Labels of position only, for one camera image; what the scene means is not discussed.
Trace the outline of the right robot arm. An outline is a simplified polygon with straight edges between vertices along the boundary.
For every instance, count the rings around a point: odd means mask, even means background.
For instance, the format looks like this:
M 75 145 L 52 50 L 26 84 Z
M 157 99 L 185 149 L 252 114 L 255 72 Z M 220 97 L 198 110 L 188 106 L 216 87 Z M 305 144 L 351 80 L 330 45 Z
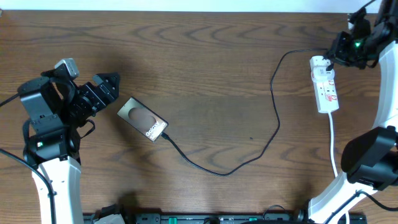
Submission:
M 310 59 L 317 108 L 338 109 L 333 66 L 381 69 L 377 114 L 370 131 L 351 140 L 341 156 L 341 172 L 310 199 L 303 220 L 338 223 L 360 200 L 397 185 L 397 1 L 383 0 L 374 24 L 366 7 L 351 14 L 349 32 L 340 32 L 325 55 Z

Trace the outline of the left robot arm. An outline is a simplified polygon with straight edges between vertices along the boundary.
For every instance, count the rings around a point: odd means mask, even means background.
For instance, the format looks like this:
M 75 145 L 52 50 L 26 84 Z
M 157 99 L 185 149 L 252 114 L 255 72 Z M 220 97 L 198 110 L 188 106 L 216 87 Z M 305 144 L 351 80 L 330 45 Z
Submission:
M 29 120 L 24 123 L 24 159 L 33 167 L 42 223 L 83 223 L 78 128 L 119 96 L 118 73 L 99 73 L 76 86 L 70 77 L 42 75 L 17 92 Z

